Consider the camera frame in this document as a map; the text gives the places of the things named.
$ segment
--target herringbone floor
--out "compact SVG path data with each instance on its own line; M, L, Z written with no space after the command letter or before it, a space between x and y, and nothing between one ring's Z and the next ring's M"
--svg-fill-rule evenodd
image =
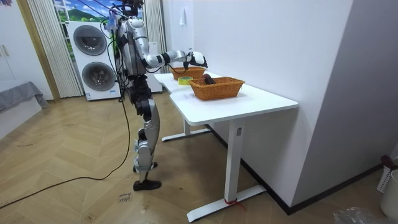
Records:
M154 96L162 122L160 136L182 132L182 118L169 95ZM132 140L142 118L126 102ZM63 180L102 177L127 150L123 109L117 100L87 102L83 97L51 104L0 140L0 205ZM223 198L226 150L212 134L162 143L150 179L163 186L133 192L138 179L130 152L127 162L104 181L76 180L0 210L0 223L188 223L188 211ZM380 172L306 209L287 216L267 194L251 198L197 223L333 223L332 212L366 207L376 215ZM239 190L256 185L241 168Z

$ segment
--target door frame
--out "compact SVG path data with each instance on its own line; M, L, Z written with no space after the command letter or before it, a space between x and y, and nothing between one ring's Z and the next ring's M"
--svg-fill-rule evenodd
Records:
M27 31L32 39L33 46L35 48L37 57L39 58L40 64L43 68L43 72L47 83L49 84L51 93L54 98L54 102L58 102L61 99L60 92L58 90L57 84L55 83L54 75L51 71L51 67L49 61L47 60L47 56L44 51L43 43L40 39L39 32L37 31L32 13L30 11L29 5L26 0L18 0L16 1L19 6L19 10L21 11L22 17L24 18L24 22L27 28Z

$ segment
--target washing machine door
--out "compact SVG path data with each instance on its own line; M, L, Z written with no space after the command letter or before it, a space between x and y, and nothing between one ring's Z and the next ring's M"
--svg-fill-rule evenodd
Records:
M86 65L81 77L88 87L96 91L109 90L114 86L116 80L113 69L102 62L92 62Z
M73 33L76 46L87 55L97 56L106 50L106 39L102 32L89 25L80 26Z

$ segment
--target washing machine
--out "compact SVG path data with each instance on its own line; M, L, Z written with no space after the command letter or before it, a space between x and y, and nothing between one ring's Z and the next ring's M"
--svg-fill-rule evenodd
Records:
M112 45L109 46L112 64L107 52L111 39L101 32L101 23L70 21L66 27L87 100L120 97L119 83L112 68Z

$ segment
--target yellow tape roll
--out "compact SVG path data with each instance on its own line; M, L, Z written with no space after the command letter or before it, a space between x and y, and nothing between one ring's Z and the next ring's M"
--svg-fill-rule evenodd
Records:
M180 77L178 78L178 84L179 85L189 85L189 80L193 80L192 77Z

